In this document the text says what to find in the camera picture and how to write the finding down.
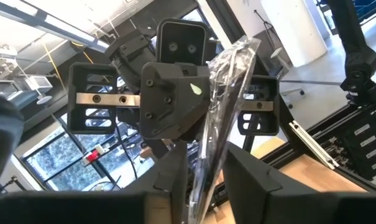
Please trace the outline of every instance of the window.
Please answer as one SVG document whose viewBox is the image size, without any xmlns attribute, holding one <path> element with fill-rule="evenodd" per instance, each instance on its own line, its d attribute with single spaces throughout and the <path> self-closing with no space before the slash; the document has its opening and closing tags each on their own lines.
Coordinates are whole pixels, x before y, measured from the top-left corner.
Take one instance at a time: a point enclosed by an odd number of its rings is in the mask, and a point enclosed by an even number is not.
<svg viewBox="0 0 376 224">
<path fill-rule="evenodd" d="M 48 184 L 56 190 L 83 190 L 100 178 L 92 165 L 85 166 L 80 160 L 49 180 Z"/>
<path fill-rule="evenodd" d="M 135 134 L 129 137 L 128 140 L 123 143 L 123 145 L 125 146 L 128 152 L 128 155 L 131 157 L 133 161 L 140 154 L 141 143 L 142 143 L 142 138 L 139 134 Z M 110 153 L 100 158 L 99 161 L 101 161 L 103 166 L 110 172 L 116 170 L 120 166 L 129 162 L 128 157 L 126 156 L 121 146 L 118 146 L 117 148 L 113 149 Z"/>
<path fill-rule="evenodd" d="M 102 110 L 89 110 L 89 115 L 106 115 Z M 66 130 L 67 115 L 59 120 L 61 127 L 27 152 L 22 161 L 41 183 L 50 190 L 91 190 L 101 182 L 118 182 L 125 187 L 134 181 L 134 173 L 126 152 L 115 134 L 84 135 L 72 134 Z M 91 126 L 105 126 L 106 119 L 89 121 Z M 125 123 L 117 121 L 123 146 L 139 167 L 140 175 L 153 166 L 147 159 L 140 162 L 142 136 Z M 86 164 L 84 155 L 96 145 L 109 149 L 98 160 Z"/>
<path fill-rule="evenodd" d="M 82 155 L 69 136 L 62 133 L 29 156 L 26 162 L 46 180 Z"/>
</svg>

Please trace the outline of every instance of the silver metal plate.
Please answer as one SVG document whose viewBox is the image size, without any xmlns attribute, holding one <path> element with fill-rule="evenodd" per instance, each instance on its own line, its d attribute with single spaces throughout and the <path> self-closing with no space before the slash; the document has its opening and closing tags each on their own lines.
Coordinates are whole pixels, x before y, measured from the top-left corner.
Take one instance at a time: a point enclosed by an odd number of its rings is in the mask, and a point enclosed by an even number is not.
<svg viewBox="0 0 376 224">
<path fill-rule="evenodd" d="M 245 100 L 242 111 L 273 111 L 272 101 Z"/>
<path fill-rule="evenodd" d="M 76 104 L 138 108 L 140 105 L 140 96 L 125 94 L 77 93 Z"/>
</svg>

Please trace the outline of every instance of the plastic wrap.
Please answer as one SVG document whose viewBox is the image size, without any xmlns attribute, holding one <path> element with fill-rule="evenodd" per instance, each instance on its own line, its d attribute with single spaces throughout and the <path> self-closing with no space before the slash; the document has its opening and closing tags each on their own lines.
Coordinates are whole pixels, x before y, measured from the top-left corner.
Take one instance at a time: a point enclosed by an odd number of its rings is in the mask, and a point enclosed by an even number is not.
<svg viewBox="0 0 376 224">
<path fill-rule="evenodd" d="M 226 141 L 254 71 L 259 44 L 258 39 L 242 37 L 231 49 L 223 51 L 209 63 L 211 103 L 190 195 L 189 224 L 201 223 L 207 212 L 215 180 L 225 160 Z"/>
</svg>

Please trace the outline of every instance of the wooden table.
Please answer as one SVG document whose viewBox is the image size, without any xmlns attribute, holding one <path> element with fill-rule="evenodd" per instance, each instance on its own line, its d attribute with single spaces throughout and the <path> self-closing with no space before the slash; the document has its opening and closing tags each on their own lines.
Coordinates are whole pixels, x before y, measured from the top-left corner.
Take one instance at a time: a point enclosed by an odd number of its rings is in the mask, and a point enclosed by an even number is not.
<svg viewBox="0 0 376 224">
<path fill-rule="evenodd" d="M 261 158 L 281 146 L 284 142 L 279 138 L 272 138 L 263 143 L 252 155 Z M 341 175 L 333 172 L 307 155 L 301 156 L 293 162 L 280 169 L 284 174 L 300 181 L 320 192 L 345 191 L 345 192 L 365 192 L 356 184 L 345 179 Z M 226 202 L 218 208 L 218 212 L 209 212 L 204 219 L 205 224 L 233 224 L 235 223 L 231 204 Z"/>
</svg>

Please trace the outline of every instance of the bolt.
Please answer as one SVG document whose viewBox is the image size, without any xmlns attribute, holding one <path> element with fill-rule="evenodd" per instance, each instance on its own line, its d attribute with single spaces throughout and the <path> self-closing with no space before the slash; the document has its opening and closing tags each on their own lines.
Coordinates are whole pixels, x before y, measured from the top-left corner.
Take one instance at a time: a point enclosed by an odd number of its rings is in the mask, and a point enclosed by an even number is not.
<svg viewBox="0 0 376 224">
<path fill-rule="evenodd" d="M 166 103 L 166 104 L 170 104 L 171 101 L 172 101 L 172 99 L 169 96 L 167 96 L 167 97 L 164 98 L 164 103 Z"/>
<path fill-rule="evenodd" d="M 145 117 L 148 118 L 148 119 L 152 118 L 152 113 L 151 112 L 146 112 L 145 113 Z"/>
<path fill-rule="evenodd" d="M 101 102 L 101 97 L 99 95 L 94 95 L 93 101 L 94 101 L 94 103 L 99 103 L 99 102 Z"/>
<path fill-rule="evenodd" d="M 146 85 L 149 86 L 149 87 L 152 87 L 153 86 L 153 80 L 147 80 Z"/>
<path fill-rule="evenodd" d="M 125 96 L 122 96 L 122 97 L 120 97 L 120 103 L 126 103 L 127 102 L 127 97 L 125 97 Z"/>
<path fill-rule="evenodd" d="M 196 47 L 193 44 L 189 45 L 188 46 L 188 52 L 191 53 L 191 54 L 195 53 Z"/>
<path fill-rule="evenodd" d="M 168 45 L 168 48 L 169 48 L 172 52 L 175 52 L 175 51 L 178 50 L 178 45 L 177 45 L 176 43 L 172 42 L 172 43 L 170 43 L 170 44 Z"/>
</svg>

